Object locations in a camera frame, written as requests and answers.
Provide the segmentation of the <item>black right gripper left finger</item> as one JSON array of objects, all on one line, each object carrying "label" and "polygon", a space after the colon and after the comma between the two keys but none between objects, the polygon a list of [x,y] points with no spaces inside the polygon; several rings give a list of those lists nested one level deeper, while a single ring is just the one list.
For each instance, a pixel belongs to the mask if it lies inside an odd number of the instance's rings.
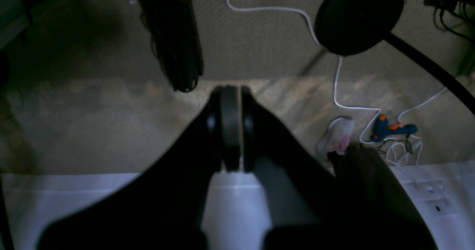
[{"label": "black right gripper left finger", "polygon": [[200,229],[212,176],[239,169],[238,88],[217,87],[205,108],[146,172],[50,224],[39,250],[206,249]]}]

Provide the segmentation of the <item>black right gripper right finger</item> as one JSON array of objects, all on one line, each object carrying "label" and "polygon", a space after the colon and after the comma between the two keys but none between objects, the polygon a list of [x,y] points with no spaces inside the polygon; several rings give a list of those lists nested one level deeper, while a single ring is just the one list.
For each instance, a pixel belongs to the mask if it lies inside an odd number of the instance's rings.
[{"label": "black right gripper right finger", "polygon": [[375,150],[327,154],[328,172],[280,120],[241,90],[244,168],[265,190],[266,250],[436,250],[423,218]]}]

